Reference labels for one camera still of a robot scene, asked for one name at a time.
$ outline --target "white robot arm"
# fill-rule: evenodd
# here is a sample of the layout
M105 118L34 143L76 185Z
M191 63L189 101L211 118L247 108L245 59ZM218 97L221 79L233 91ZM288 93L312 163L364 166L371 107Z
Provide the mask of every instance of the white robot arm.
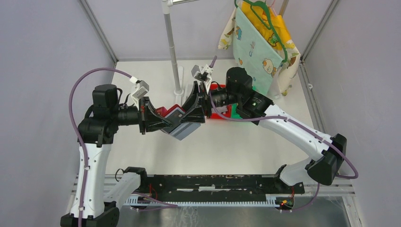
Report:
M118 103L115 85L106 84L95 88L92 93L94 104L78 126L88 158L85 165L84 150L80 147L77 192L84 194L81 198L81 194L77 193L70 213L61 218L62 227L82 226L80 219L85 220L84 226L98 226L102 223L102 226L114 227L118 222L119 210L127 198L138 188L146 188L146 182L143 181L147 176L145 169L128 167L117 185L107 195L103 195L106 163L119 126L138 124L142 134L163 130L175 137L180 134L179 138L183 139L186 136L182 136L184 131L191 133L198 128L196 124L205 123L205 116L210 117L212 107L216 109L216 106L237 104L236 112L242 119L230 120L252 121L272 130L309 156L293 165L282 166L274 175L274 181L279 179L279 184L286 186L310 180L331 185L343 160L347 160L345 137L340 134L332 137L292 118L270 99L252 90L252 78L243 68L229 69L226 87L209 91L212 68L213 64L203 68L194 67L194 77L202 83L198 86L194 82L192 93L182 107L171 108L183 113L178 114L179 119L174 121L160 108L155 109L150 99L144 96L149 91L144 81L131 78L134 83L131 91L133 106Z

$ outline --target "pole stand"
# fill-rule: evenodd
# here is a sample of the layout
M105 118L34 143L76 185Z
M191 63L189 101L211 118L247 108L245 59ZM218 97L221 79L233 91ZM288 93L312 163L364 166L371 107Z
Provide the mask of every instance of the pole stand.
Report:
M183 88L183 81L184 81L184 67L178 67L178 78L180 80L180 91L174 90L175 95L175 104L182 105L183 104L183 97L184 97L184 88Z

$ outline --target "gray wall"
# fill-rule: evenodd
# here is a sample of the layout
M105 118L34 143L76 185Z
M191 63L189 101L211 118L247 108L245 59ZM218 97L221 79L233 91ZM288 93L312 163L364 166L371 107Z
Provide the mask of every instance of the gray wall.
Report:
M68 116L75 81L112 67L77 0L0 3L0 223L59 226L78 171L78 144ZM80 121L98 73L79 86Z
M399 0L340 1L306 60L329 133L348 138L368 227L401 223L400 9Z
M331 0L290 0L284 19L302 52ZM161 0L88 0L117 57L170 57ZM283 0L275 3L279 13ZM199 0L171 8L177 58L233 58L217 45L234 9L234 0Z

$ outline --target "green hanger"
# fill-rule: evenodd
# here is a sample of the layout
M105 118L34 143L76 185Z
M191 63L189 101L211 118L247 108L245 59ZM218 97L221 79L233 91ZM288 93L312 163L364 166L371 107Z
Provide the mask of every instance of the green hanger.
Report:
M273 31L273 34L274 34L274 35L277 37L277 39L279 40L279 43L280 43L280 45L281 45L281 47L283 48L283 51L284 51L285 58L283 59L282 62L283 62L283 63L287 62L287 60L288 60L287 50L286 50L284 44L282 43L282 41L281 41L279 35L277 34L276 30L274 29L273 24L271 23L270 12L269 12L269 8L267 8L267 6L266 6L266 3L263 2L263 1L256 1L256 2L252 2L252 1L249 1L249 0L243 0L243 1L246 2L246 3L248 3L249 5L251 5L251 10L252 10L252 12L258 17L258 19L263 23L263 25L265 25L266 28L267 28L268 30L272 30L272 31ZM237 0L234 0L234 4L235 4L235 7L238 8ZM255 10L253 9L253 6L260 7L260 8L263 9L263 11L266 13L267 21L269 22L269 25L270 25L270 26L268 26L268 25L262 20L262 18L255 12Z

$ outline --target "white table surface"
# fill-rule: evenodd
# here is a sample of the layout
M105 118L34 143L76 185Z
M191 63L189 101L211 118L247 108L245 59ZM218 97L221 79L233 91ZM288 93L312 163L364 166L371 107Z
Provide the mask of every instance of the white table surface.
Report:
M210 64L211 60L178 61L184 66L184 84L193 81L195 64ZM217 60L213 80L224 84L226 71L236 66L234 60ZM148 96L155 108L174 104L174 81L170 61L123 61L116 69L125 71L149 84ZM123 89L121 102L132 84L125 76L114 74L113 84ZM299 77L286 97L275 100L284 111L309 126L312 120ZM166 175L231 175L274 174L283 164L293 164L307 158L294 144L274 132L250 122L206 120L200 128L179 141L161 131L141 135L139 127L121 126L114 136L106 173L118 168L144 167L148 174Z

